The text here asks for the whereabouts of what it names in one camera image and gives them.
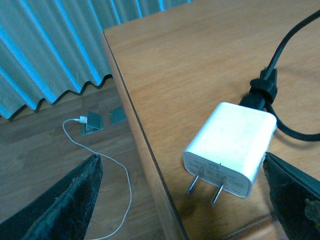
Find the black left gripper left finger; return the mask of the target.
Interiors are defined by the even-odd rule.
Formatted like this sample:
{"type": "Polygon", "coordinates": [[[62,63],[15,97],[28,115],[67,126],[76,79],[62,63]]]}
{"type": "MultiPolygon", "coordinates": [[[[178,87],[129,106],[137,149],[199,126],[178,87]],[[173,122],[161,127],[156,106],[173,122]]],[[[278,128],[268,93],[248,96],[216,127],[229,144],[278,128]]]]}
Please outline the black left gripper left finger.
{"type": "Polygon", "coordinates": [[[2,240],[83,240],[95,208],[103,166],[93,154],[0,225],[2,240]]]}

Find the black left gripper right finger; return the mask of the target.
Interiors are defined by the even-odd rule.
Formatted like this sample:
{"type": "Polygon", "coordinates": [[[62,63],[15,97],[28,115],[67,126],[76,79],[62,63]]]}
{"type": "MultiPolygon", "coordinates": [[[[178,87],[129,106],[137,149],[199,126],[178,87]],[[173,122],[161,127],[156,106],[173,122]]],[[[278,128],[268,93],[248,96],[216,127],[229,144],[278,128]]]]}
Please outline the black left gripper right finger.
{"type": "Polygon", "coordinates": [[[320,238],[320,181],[267,152],[263,170],[275,214],[290,240],[320,238]]]}

